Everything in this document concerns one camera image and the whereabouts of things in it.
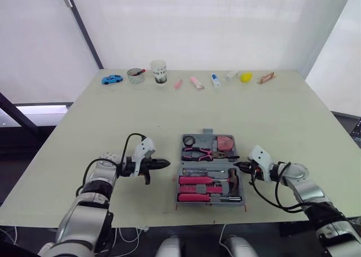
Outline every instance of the pink screwdriver handle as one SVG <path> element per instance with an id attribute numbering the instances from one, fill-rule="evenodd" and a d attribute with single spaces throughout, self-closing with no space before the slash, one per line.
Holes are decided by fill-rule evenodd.
<path id="1" fill-rule="evenodd" d="M 208 194 L 180 194 L 178 195 L 179 202 L 209 202 Z"/>
<path id="2" fill-rule="evenodd" d="M 195 185 L 183 185 L 179 187 L 180 193 L 197 193 L 197 188 Z M 222 194 L 222 187 L 206 187 L 207 193 L 219 193 Z"/>
<path id="3" fill-rule="evenodd" d="M 180 176 L 179 184 L 180 185 L 197 185 L 197 184 L 212 184 L 212 177 L 208 176 Z"/>

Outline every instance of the cup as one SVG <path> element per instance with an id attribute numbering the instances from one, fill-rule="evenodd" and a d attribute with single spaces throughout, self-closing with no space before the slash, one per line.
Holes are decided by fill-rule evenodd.
<path id="1" fill-rule="evenodd" d="M 167 66 L 163 60 L 154 60 L 151 62 L 153 75 L 158 84 L 167 82 Z"/>
<path id="2" fill-rule="evenodd" d="M 140 84 L 145 80 L 144 74 L 139 74 L 140 71 L 142 71 L 140 68 L 132 68 L 126 72 L 130 83 Z"/>

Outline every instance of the white backdrop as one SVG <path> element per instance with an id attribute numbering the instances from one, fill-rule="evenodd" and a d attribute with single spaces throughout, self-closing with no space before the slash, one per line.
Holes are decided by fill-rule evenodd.
<path id="1" fill-rule="evenodd" d="M 298 69 L 347 0 L 75 0 L 106 68 Z"/>
<path id="2" fill-rule="evenodd" d="M 307 83 L 330 110 L 361 116 L 361 0 L 349 0 Z"/>
<path id="3" fill-rule="evenodd" d="M 10 101 L 74 101 L 97 72 L 63 0 L 0 0 L 0 92 Z"/>

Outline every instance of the pink marker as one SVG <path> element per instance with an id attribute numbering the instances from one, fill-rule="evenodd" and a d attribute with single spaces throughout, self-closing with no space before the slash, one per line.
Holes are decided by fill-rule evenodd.
<path id="1" fill-rule="evenodd" d="M 180 86 L 181 86 L 181 84 L 182 84 L 182 79 L 179 81 L 179 82 L 177 82 L 177 84 L 174 86 L 176 89 L 178 89 Z"/>

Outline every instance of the black cable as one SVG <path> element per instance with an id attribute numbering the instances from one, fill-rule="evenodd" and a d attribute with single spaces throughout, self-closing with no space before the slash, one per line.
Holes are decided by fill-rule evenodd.
<path id="1" fill-rule="evenodd" d="M 79 196 L 79 191 L 80 189 L 83 188 L 83 185 L 81 185 L 80 187 L 78 187 L 77 191 L 75 191 L 75 197 L 78 197 Z"/>
<path id="2" fill-rule="evenodd" d="M 118 164 L 115 163 L 114 161 L 110 160 L 110 159 L 107 159 L 107 158 L 96 158 L 94 159 L 93 161 L 91 161 L 88 165 L 88 167 L 86 168 L 85 172 L 84 172 L 84 176 L 83 176 L 83 185 L 85 185 L 85 181 L 86 181 L 86 177 L 88 175 L 88 171 L 91 167 L 91 165 L 93 165 L 95 162 L 97 161 L 107 161 L 107 162 L 110 162 L 111 164 L 113 164 L 115 166 L 115 168 L 118 167 Z"/>
<path id="3" fill-rule="evenodd" d="M 303 210 L 302 210 L 302 209 L 298 209 L 298 210 L 290 211 L 290 209 L 294 209 L 294 208 L 296 208 L 296 207 L 294 207 L 294 208 L 284 207 L 284 206 L 281 204 L 281 202 L 280 202 L 280 200 L 279 200 L 279 197 L 278 197 L 278 186 L 279 186 L 279 184 L 280 184 L 280 182 L 281 182 L 282 175 L 283 175 L 283 173 L 286 171 L 286 169 L 287 169 L 290 165 L 291 165 L 291 162 L 288 162 L 288 163 L 286 164 L 286 166 L 284 166 L 284 168 L 281 170 L 280 175 L 278 176 L 278 179 L 277 179 L 277 182 L 276 182 L 276 188 L 275 188 L 275 197 L 276 197 L 276 202 L 277 202 L 277 204 L 281 207 L 281 209 L 282 209 L 283 211 L 288 212 L 288 213 L 291 213 L 291 214 L 295 214 L 295 213 L 303 212 Z"/>
<path id="4" fill-rule="evenodd" d="M 279 205 L 271 202 L 269 199 L 267 199 L 265 196 L 263 196 L 263 195 L 258 191 L 258 189 L 257 189 L 257 187 L 256 187 L 256 183 L 255 183 L 256 181 L 255 181 L 255 179 L 254 179 L 254 174 L 251 173 L 250 176 L 251 176 L 251 181 L 252 181 L 252 186 L 253 186 L 254 191 L 255 191 L 264 201 L 268 202 L 270 205 L 272 205 L 272 206 L 274 206 L 274 207 L 277 207 L 277 208 L 280 208 L 280 209 L 281 209 L 281 207 L 280 207 Z"/>
<path id="5" fill-rule="evenodd" d="M 88 172 L 89 172 L 89 169 L 91 167 L 91 165 L 93 165 L 95 162 L 97 161 L 107 161 L 107 162 L 110 162 L 111 164 L 113 164 L 115 166 L 115 168 L 118 168 L 118 164 L 115 163 L 114 161 L 110 160 L 110 159 L 107 159 L 107 158 L 96 158 L 94 159 L 93 161 L 91 161 L 88 165 L 88 167 L 86 168 L 85 172 L 84 172 L 84 176 L 83 176 L 83 184 L 78 187 L 77 191 L 75 192 L 75 196 L 78 197 L 79 195 L 79 191 L 80 189 L 82 189 L 82 187 L 85 185 L 85 182 L 86 182 L 86 177 L 88 175 Z"/>
<path id="6" fill-rule="evenodd" d="M 122 154 L 122 158 L 121 158 L 121 161 L 119 163 L 119 166 L 118 166 L 118 171 L 117 171 L 117 177 L 119 177 L 121 175 L 121 170 L 122 170 L 122 166 L 123 166 L 123 160 L 124 160 L 124 156 L 125 156 L 125 152 L 126 152 L 126 148 L 128 146 L 128 141 L 130 139 L 130 137 L 134 136 L 134 135 L 137 135 L 137 136 L 140 136 L 142 138 L 142 140 L 144 140 L 146 138 L 146 136 L 140 134 L 140 133 L 132 133 L 130 134 L 127 138 L 126 138 L 126 141 L 125 141 L 125 145 L 124 145 L 124 149 L 123 149 L 123 154 Z"/>
<path id="7" fill-rule="evenodd" d="M 281 171 L 281 173 L 280 173 L 280 175 L 279 175 L 278 183 L 279 183 L 280 177 L 281 177 L 282 174 L 284 173 L 285 169 L 286 169 L 286 167 Z M 277 208 L 279 208 L 279 209 L 284 210 L 284 211 L 287 212 L 287 213 L 291 213 L 291 214 L 292 214 L 292 213 L 299 213 L 299 212 L 302 212 L 302 211 L 303 211 L 302 209 L 290 211 L 290 210 L 295 209 L 295 208 L 298 208 L 298 207 L 302 207 L 302 206 L 318 206 L 318 207 L 320 207 L 320 208 L 323 208 L 323 209 L 326 209 L 326 210 L 330 210 L 330 211 L 332 211 L 332 212 L 335 212 L 335 213 L 337 213 L 337 214 L 340 214 L 343 220 L 348 221 L 343 214 L 341 214 L 341 213 L 340 213 L 339 211 L 337 211 L 335 208 L 333 208 L 333 207 L 331 207 L 331 206 L 328 206 L 328 205 L 326 205 L 326 204 L 324 204 L 324 203 L 318 203 L 318 202 L 301 202 L 301 203 L 298 203 L 298 204 L 296 204 L 296 205 L 288 206 L 288 207 L 284 207 L 284 206 L 282 206 L 282 205 L 275 204 L 275 203 L 271 202 L 270 200 L 268 200 L 265 196 L 263 196 L 263 195 L 258 191 L 258 189 L 257 189 L 257 187 L 256 187 L 256 184 L 255 184 L 254 174 L 251 173 L 250 175 L 251 175 L 251 181 L 252 181 L 253 189 L 256 191 L 256 193 L 257 193 L 264 201 L 266 201 L 267 203 L 269 203 L 270 205 L 272 205 L 272 206 L 274 206 L 274 207 L 277 207 Z"/>

